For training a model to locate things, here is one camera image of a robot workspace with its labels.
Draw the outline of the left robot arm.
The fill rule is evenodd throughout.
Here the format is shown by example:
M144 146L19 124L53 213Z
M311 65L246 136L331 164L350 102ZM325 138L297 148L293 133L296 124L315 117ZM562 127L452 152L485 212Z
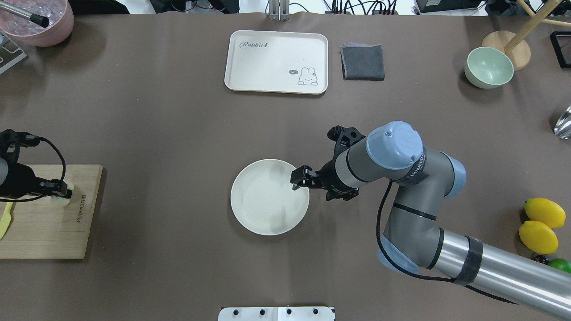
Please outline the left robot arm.
M21 148L36 147L41 142L48 144L59 156L62 164L59 179L48 180L38 177L30 166L18 162ZM65 159L57 146L45 137L6 129L0 135L0 158L2 202L33 202L47 197L71 199L73 188L65 182Z

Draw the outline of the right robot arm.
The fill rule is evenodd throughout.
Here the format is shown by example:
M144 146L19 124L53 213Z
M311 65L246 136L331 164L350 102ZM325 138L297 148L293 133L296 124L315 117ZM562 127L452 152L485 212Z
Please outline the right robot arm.
M320 169L300 166L291 173L294 190L322 189L326 200L349 201L361 187L385 179L376 220L377 246L384 263L415 279L449 283L492 300L526 305L570 319L570 275L439 226L443 203L461 193L463 164L427 148L404 121L392 121L366 136L356 128L332 127L333 157ZM397 186L385 227L389 189Z

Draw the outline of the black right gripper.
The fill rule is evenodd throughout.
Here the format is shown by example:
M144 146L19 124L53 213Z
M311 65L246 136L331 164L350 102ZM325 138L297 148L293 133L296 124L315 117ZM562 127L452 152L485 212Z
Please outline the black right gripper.
M359 187L349 187L341 181L336 170L337 158L365 136L355 127L334 126L327 132L327 137L335 142L333 158L317 172L314 172L310 166L294 169L291 172L292 190L296 191L302 187L324 189L327 191L326 201L333 199L349 201L359 195Z

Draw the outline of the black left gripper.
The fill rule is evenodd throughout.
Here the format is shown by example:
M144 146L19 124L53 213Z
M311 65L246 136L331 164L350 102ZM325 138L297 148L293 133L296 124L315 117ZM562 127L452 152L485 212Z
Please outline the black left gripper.
M39 189L39 178L29 166L18 163L21 148L36 147L45 138L34 136L29 132L16 132L7 129L1 132L1 185L2 200L16 200L25 195L32 195L32 200L49 197L71 199L73 189L61 179L42 179L43 189L59 189L43 193Z

